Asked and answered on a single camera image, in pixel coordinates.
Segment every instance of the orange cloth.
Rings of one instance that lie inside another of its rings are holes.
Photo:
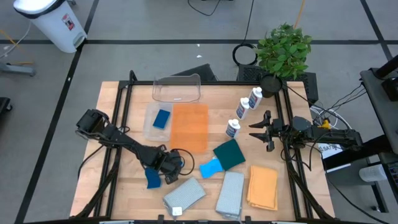
[[[208,105],[175,103],[173,105],[171,149],[205,152],[208,140]]]
[[[278,172],[273,169],[251,166],[248,189],[250,206],[269,210],[278,210],[277,191]]]

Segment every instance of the orange translucent sheet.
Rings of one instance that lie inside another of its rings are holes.
[[[170,147],[201,153],[207,150],[208,105],[176,103],[173,105]]]

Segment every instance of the dark green towel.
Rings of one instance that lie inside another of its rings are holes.
[[[225,171],[246,161],[235,139],[223,143],[213,151]]]

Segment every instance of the gray floor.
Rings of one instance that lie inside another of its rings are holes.
[[[11,0],[2,0],[1,29],[18,39],[27,21],[12,9]],[[77,1],[73,8],[85,24],[94,0]],[[396,23],[398,2],[367,0],[386,40],[398,40]],[[88,33],[90,40],[172,40],[172,39],[242,39],[249,17],[250,1],[222,1],[211,17],[189,8],[186,1],[100,0]],[[216,1],[192,0],[197,8],[209,12]],[[283,22],[294,23],[300,1],[255,0],[248,39],[263,38],[266,31]],[[300,21],[306,34],[316,40],[377,40],[360,0],[307,0]],[[47,39],[37,28],[27,39]],[[76,187],[76,172],[83,158],[86,142],[75,135],[75,123],[87,108],[94,108],[101,82],[126,79],[134,70],[139,80],[171,75],[209,63],[220,80],[235,80],[237,66],[231,58],[236,44],[86,44],[63,106],[50,150],[34,192],[25,222],[67,218]],[[15,220],[73,54],[60,52],[53,45],[22,44],[35,60],[33,78],[0,74],[0,96],[12,98],[14,110],[0,125],[0,217],[2,223]],[[388,46],[392,55],[398,45]],[[387,62],[377,45],[313,45],[308,56],[309,72],[316,72],[320,101],[331,106],[337,99],[359,85],[359,72]],[[250,50],[238,52],[238,59],[249,62]],[[15,50],[2,62],[26,61]],[[361,132],[364,140],[382,133],[366,95],[339,110],[349,124]],[[388,183],[380,183],[391,211],[397,204]],[[369,186],[341,189],[365,211],[393,223],[394,212],[380,214],[370,210],[375,199]],[[357,212],[330,186],[336,216],[342,220],[372,222]]]

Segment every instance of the clear plastic container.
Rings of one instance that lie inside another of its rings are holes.
[[[166,103],[189,103],[200,99],[200,76],[171,76],[154,80],[152,97]]]
[[[166,110],[170,112],[169,119],[167,120],[164,129],[154,127],[154,121],[156,119],[159,110]],[[144,121],[144,137],[150,141],[169,141],[171,126],[173,118],[173,104],[172,103],[160,103],[154,102],[149,103],[145,112]]]

